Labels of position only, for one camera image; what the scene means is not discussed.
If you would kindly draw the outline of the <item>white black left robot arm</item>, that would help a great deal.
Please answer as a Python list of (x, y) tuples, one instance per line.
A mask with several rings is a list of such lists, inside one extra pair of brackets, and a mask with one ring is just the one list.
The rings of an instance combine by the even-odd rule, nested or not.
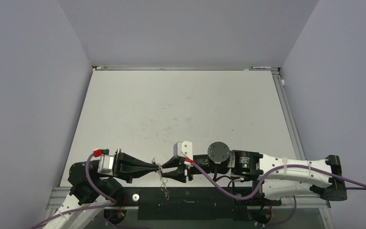
[(102, 210), (116, 207), (123, 213), (126, 204), (137, 202), (138, 194), (130, 194), (119, 180), (131, 183), (133, 179), (151, 172), (161, 171), (161, 166), (134, 158), (119, 149), (110, 154), (109, 149), (95, 149), (83, 162), (74, 163), (69, 170), (71, 188), (55, 214), (35, 228), (83, 229)]

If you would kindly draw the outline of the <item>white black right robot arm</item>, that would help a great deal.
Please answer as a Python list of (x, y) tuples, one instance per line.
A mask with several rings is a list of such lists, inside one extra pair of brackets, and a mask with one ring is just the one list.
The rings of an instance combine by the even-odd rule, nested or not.
[(347, 199), (345, 182), (341, 179), (339, 156), (329, 155), (316, 161), (274, 157), (258, 152), (231, 150), (223, 142), (212, 143), (205, 155), (193, 154), (192, 142), (178, 142), (173, 156), (161, 168), (175, 168), (163, 174), (182, 183), (192, 180), (200, 171), (228, 175), (234, 182), (253, 183), (250, 198), (256, 204), (280, 200), (286, 196), (316, 194), (323, 200)]

